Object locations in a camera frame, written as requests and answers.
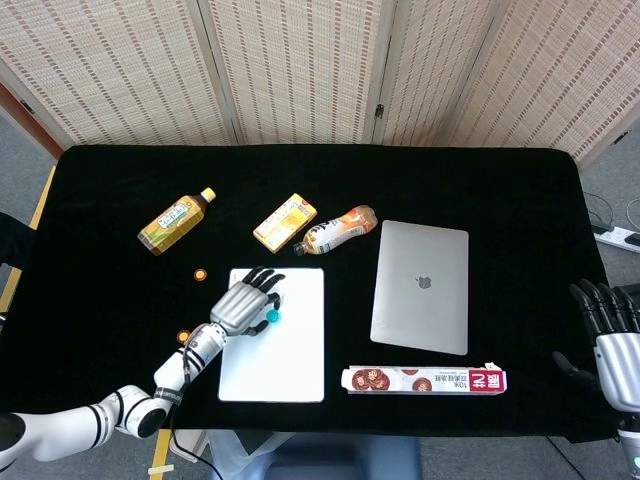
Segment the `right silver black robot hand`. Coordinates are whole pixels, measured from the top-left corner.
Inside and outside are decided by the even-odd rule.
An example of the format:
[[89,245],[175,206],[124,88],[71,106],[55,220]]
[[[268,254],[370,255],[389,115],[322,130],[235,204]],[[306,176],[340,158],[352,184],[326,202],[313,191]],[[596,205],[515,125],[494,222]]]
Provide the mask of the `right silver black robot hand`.
[[567,377],[603,394],[623,414],[639,412],[639,305],[625,289],[581,279],[569,286],[592,344],[596,371],[573,365],[559,351],[552,359]]

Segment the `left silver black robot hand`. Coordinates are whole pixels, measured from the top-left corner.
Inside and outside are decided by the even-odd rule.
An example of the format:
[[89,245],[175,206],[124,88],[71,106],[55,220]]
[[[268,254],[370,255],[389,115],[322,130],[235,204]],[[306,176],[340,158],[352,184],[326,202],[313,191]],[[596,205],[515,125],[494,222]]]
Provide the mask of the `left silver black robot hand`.
[[209,321],[229,337],[261,334],[270,324],[269,316],[258,324],[253,322],[265,308],[279,316],[282,298],[274,288],[285,278],[285,274],[276,273],[274,269],[254,267],[233,283],[211,308]]

